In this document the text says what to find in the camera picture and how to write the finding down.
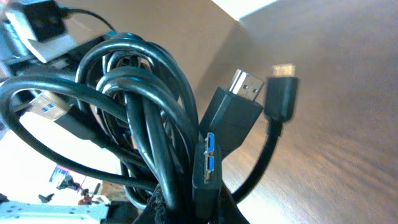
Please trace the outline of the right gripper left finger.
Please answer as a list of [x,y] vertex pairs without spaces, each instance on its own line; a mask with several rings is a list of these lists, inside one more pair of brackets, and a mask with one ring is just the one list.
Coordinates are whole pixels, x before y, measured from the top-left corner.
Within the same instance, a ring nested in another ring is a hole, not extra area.
[[146,208],[134,220],[133,224],[171,224],[172,222],[172,214],[166,207],[162,190],[158,185]]

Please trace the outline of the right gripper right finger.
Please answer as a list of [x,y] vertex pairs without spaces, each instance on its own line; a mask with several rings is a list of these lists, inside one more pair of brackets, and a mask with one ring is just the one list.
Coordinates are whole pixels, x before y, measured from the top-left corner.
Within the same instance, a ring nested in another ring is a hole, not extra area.
[[240,212],[232,198],[229,189],[222,185],[216,214],[214,216],[215,224],[249,224],[248,220]]

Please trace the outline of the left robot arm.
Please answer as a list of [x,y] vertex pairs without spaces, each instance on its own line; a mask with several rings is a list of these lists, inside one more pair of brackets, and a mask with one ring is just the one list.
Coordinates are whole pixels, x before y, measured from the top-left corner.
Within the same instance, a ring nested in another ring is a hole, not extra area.
[[1,20],[1,78],[16,76],[18,71],[37,62],[19,39],[11,22]]

